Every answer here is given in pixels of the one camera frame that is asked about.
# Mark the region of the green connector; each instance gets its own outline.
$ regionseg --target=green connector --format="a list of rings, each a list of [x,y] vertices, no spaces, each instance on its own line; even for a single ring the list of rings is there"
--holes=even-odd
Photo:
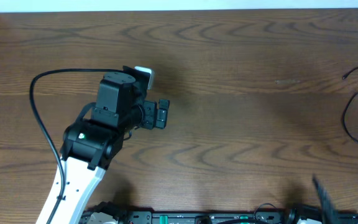
[[[245,215],[240,216],[240,219],[248,219],[248,216],[245,216]]]
[[[160,216],[160,224],[168,224],[168,215]]]

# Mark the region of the white wall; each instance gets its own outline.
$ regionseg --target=white wall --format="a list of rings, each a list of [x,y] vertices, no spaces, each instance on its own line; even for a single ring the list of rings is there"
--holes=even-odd
[[[0,12],[352,8],[358,0],[0,0]]]

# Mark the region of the wooden table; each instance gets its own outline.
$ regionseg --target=wooden table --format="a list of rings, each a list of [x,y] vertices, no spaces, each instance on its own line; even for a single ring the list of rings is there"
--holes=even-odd
[[[31,79],[59,68],[142,65],[148,98],[171,100],[165,130],[134,131],[89,206],[358,211],[358,145],[340,116],[358,90],[358,9],[0,14],[0,223],[34,223],[56,162],[29,105]],[[60,148],[103,74],[45,77],[36,101]],[[352,125],[358,128],[358,105]]]

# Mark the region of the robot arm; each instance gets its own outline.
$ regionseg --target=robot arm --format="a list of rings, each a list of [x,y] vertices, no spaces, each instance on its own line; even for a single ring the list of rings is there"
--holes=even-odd
[[[59,168],[48,199],[37,220],[47,223],[59,196],[65,190],[50,223],[78,223],[93,190],[102,180],[113,157],[122,149],[125,133],[134,127],[163,129],[167,124],[169,100],[146,101],[154,72],[149,68],[123,67],[108,72],[100,82],[95,103],[86,105],[63,135],[62,154],[65,183]],[[91,119],[84,115],[91,110]]]

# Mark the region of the wood grain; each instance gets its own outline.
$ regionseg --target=wood grain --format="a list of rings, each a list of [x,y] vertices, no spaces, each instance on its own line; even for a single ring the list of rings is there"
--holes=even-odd
[[[166,130],[137,130],[88,206],[155,210],[318,205],[316,174],[358,211],[358,145],[340,115],[358,90],[358,9],[0,14],[0,223],[33,223],[55,161],[32,116],[31,79],[58,68],[156,70]],[[40,114],[57,146],[103,74],[45,77]],[[358,135],[358,100],[349,111]]]

